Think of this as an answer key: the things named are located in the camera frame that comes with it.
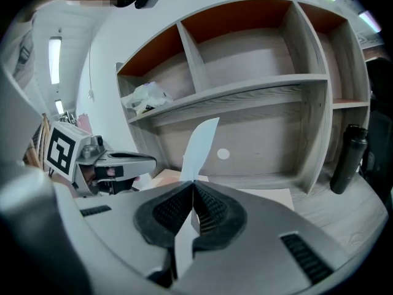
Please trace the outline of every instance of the white plastic bag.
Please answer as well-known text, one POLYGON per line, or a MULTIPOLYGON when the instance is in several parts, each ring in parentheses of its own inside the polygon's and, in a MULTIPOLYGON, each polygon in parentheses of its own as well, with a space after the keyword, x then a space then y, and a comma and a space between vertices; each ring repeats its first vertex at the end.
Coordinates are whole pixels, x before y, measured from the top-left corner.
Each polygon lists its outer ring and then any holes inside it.
POLYGON ((145 111, 172 103, 173 99, 156 82, 150 82, 138 86, 134 93, 121 97, 121 101, 124 107, 132 108, 137 115, 140 115, 145 111))

